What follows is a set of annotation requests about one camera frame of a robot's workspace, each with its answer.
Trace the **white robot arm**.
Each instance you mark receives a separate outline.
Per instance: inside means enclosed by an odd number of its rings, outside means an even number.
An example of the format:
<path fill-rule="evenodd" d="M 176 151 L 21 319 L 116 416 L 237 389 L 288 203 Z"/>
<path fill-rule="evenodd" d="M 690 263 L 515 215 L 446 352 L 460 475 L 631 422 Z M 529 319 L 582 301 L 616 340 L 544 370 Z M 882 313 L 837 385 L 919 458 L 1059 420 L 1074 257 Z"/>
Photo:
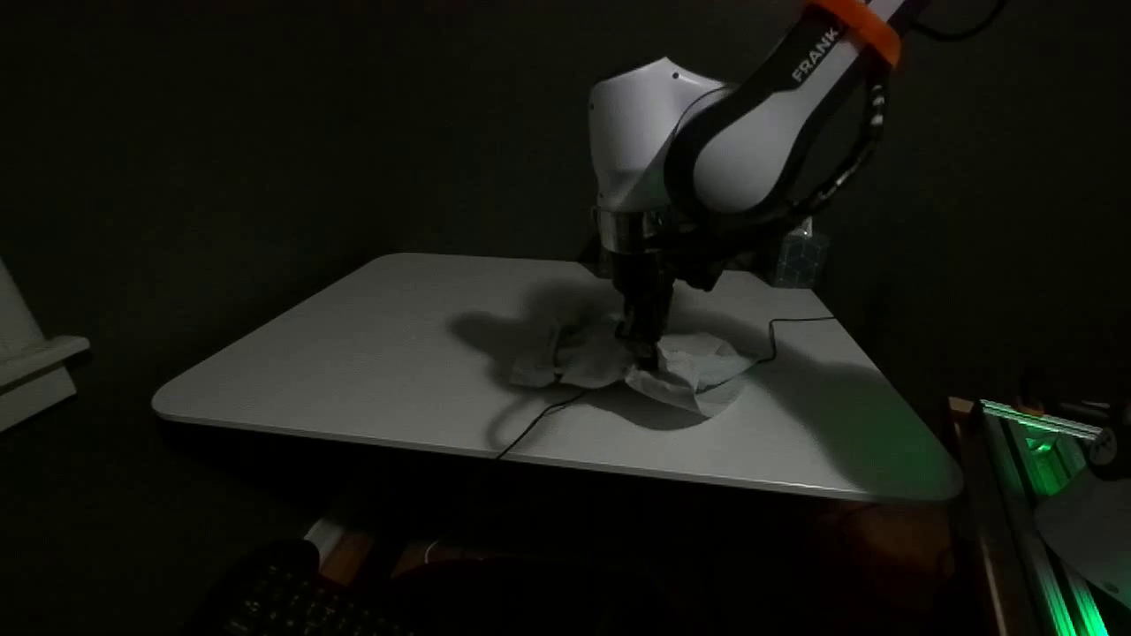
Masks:
<path fill-rule="evenodd" d="M 741 80 L 660 56 L 591 87 L 597 236 L 627 301 L 622 340 L 652 346 L 670 287 L 711 289 L 721 267 L 813 215 L 852 174 L 787 202 L 826 110 L 865 80 L 882 94 L 900 35 L 927 0 L 806 0 Z"/>

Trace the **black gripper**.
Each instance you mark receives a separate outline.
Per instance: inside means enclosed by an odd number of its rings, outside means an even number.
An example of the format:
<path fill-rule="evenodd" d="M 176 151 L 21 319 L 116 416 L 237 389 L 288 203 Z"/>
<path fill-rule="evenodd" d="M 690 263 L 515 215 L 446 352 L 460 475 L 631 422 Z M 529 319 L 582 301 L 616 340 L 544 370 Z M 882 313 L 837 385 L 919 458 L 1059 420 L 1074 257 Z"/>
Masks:
<path fill-rule="evenodd" d="M 660 257 L 660 231 L 645 213 L 603 215 L 603 255 L 622 292 L 622 340 L 656 343 L 670 306 L 670 273 Z"/>

